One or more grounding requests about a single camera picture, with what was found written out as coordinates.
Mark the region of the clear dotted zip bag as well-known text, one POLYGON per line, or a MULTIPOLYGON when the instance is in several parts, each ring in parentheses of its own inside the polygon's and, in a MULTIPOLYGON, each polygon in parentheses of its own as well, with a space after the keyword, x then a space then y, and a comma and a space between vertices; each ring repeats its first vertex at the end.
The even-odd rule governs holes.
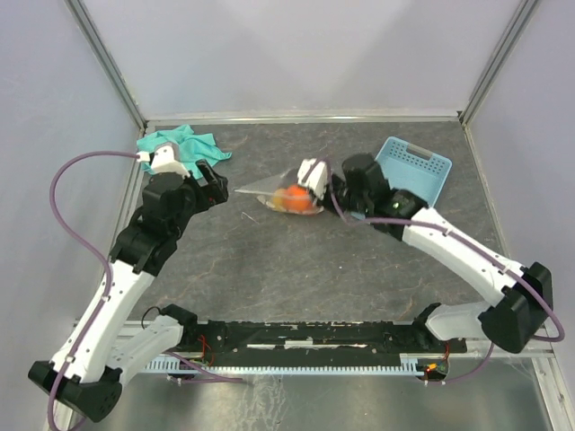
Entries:
POLYGON ((253 195, 272 211, 301 216, 320 214, 323 208, 305 188, 298 185, 298 168, 257 180, 236 188, 234 192, 253 195))

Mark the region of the light blue plastic basket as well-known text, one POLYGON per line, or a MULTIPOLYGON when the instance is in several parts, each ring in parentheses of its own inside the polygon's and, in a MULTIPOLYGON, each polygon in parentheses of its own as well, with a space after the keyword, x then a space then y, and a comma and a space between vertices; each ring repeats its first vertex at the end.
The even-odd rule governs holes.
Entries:
POLYGON ((448 158, 395 136, 385 140, 375 157, 369 153, 353 154, 341 167, 346 173, 348 168, 367 167, 368 160, 380 165, 391 189, 408 190, 427 207, 436 205, 452 168, 448 158))

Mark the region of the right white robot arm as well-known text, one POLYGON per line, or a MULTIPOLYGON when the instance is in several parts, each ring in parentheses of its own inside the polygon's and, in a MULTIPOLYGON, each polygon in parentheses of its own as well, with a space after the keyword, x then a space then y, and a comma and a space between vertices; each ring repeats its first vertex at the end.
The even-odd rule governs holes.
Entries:
POLYGON ((478 303, 430 306, 424 322, 411 331, 416 347, 432 351, 444 340, 482 338, 517 354, 538 339, 553 311, 550 269, 540 262, 526 266, 490 250, 424 199, 391 188, 371 154, 355 154, 342 168, 342 177, 332 173, 327 162, 316 168, 323 184, 314 191, 328 210, 363 214, 365 223, 434 258, 482 298, 478 303))

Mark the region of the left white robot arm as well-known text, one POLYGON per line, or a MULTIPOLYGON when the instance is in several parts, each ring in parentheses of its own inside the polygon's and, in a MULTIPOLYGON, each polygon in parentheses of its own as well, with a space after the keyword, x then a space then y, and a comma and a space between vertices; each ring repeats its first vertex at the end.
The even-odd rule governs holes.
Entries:
POLYGON ((173 165, 150 179, 141 206, 101 259, 101 285, 74 331, 50 360, 32 364, 28 377, 48 394, 50 404, 59 402, 100 422, 150 361, 171 348, 197 344, 197 315, 171 304, 127 345, 114 346, 134 305, 176 252, 190 219, 228 199, 227 179, 205 160, 196 165, 203 184, 173 165))

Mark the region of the orange tangerine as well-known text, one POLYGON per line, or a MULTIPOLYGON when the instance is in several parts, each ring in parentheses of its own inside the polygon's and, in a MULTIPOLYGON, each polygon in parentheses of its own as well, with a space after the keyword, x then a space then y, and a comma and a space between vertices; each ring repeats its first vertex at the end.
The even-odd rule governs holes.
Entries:
POLYGON ((304 213, 315 210, 314 202, 307 190, 296 184, 286 188, 282 201, 288 211, 304 213))

